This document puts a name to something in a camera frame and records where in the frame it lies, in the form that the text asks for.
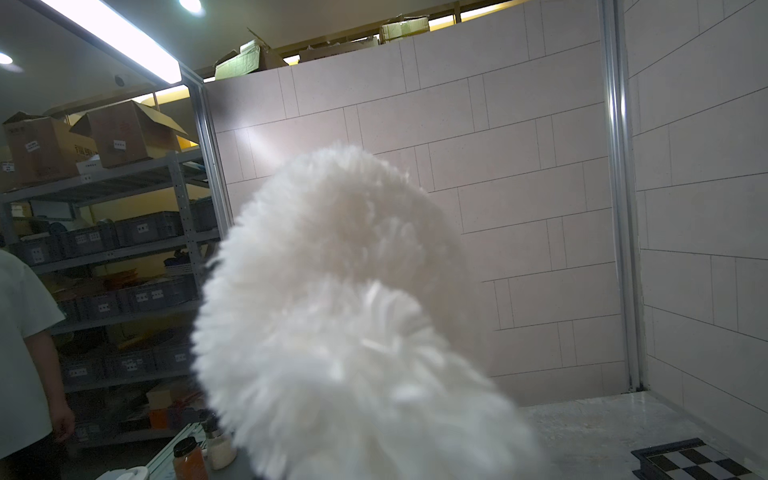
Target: wall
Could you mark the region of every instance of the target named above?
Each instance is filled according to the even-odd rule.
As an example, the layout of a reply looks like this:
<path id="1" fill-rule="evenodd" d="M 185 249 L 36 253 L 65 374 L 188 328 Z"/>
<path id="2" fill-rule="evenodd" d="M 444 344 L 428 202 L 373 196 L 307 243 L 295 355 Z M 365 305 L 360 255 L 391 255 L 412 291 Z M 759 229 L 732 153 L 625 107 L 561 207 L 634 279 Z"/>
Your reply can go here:
<path id="1" fill-rule="evenodd" d="M 207 87 L 235 214 L 285 160 L 362 145 L 462 235 L 506 392 L 627 391 L 594 0 L 534 0 Z"/>
<path id="2" fill-rule="evenodd" d="M 650 387 L 768 458 L 768 2 L 627 7 Z"/>

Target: white fur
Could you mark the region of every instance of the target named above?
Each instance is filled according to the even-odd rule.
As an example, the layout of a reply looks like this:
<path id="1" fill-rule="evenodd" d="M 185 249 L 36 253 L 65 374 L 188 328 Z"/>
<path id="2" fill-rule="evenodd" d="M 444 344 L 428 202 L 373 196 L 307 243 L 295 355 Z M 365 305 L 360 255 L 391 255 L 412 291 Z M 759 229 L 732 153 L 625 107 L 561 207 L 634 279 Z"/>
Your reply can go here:
<path id="1" fill-rule="evenodd" d="M 482 325 L 442 212 L 388 164 L 326 149 L 222 242 L 194 368 L 272 480 L 534 478 L 531 430 L 476 367 Z"/>

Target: white t-shirt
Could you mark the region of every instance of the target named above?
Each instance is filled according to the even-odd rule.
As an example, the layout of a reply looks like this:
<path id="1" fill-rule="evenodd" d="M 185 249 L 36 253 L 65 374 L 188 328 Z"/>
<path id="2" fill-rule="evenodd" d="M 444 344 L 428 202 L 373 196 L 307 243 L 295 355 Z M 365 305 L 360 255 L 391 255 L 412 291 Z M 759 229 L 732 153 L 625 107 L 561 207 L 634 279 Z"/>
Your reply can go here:
<path id="1" fill-rule="evenodd" d="M 52 430 L 48 400 L 24 338 L 63 319 L 35 273 L 0 250 L 0 458 Z"/>

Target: shirt sleeve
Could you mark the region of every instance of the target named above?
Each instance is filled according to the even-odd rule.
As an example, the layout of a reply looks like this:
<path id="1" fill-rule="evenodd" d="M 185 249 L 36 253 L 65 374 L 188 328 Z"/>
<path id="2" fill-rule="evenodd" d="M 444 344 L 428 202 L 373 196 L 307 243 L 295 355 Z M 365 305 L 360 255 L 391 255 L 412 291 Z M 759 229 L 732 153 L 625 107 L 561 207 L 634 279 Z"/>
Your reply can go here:
<path id="1" fill-rule="evenodd" d="M 16 302 L 18 308 L 14 314 L 24 338 L 61 322 L 65 317 L 43 282 L 26 265 L 22 267 Z"/>

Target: black pants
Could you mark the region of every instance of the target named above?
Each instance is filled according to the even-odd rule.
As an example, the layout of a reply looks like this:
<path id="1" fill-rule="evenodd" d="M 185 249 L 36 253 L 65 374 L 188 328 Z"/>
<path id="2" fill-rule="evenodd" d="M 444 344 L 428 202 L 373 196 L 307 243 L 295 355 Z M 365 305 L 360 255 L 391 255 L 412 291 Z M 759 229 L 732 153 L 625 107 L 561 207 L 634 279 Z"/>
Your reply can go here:
<path id="1" fill-rule="evenodd" d="M 61 480 L 53 433 L 10 454 L 6 460 L 18 480 Z"/>

